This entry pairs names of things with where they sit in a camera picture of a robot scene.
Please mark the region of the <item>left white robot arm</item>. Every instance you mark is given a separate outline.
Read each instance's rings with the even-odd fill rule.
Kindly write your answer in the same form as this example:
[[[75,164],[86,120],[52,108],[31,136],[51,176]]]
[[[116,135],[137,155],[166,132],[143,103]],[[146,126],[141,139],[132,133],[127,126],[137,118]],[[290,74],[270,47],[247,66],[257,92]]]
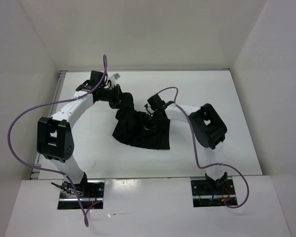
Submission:
[[[96,102],[107,102],[116,109],[122,102],[122,91],[117,84],[119,74],[92,71],[90,78],[79,85],[72,97],[51,117],[42,117],[37,123],[37,151],[50,160],[64,176],[60,189],[83,197],[88,193],[88,182],[74,159],[72,128],[86,110]]]

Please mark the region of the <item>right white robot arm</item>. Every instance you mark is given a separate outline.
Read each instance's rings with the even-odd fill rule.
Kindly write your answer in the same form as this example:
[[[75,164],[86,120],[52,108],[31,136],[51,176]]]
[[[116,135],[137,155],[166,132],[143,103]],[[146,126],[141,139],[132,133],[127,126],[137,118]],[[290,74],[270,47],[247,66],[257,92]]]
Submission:
[[[151,107],[151,121],[162,119],[187,122],[194,135],[194,139],[205,149],[206,188],[212,194],[218,194],[227,181],[227,172],[220,163],[223,161],[223,142],[227,127],[211,104],[201,107],[178,105],[174,101],[165,102],[158,94],[148,99],[146,108]]]

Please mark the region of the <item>black skirt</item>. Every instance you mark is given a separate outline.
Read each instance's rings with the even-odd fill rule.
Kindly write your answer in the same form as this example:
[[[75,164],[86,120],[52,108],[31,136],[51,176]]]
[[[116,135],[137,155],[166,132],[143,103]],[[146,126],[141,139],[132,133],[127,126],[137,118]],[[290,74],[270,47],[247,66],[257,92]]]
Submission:
[[[148,113],[136,111],[131,93],[123,92],[117,105],[117,124],[112,133],[118,142],[151,150],[170,149],[170,120],[163,112],[153,119]]]

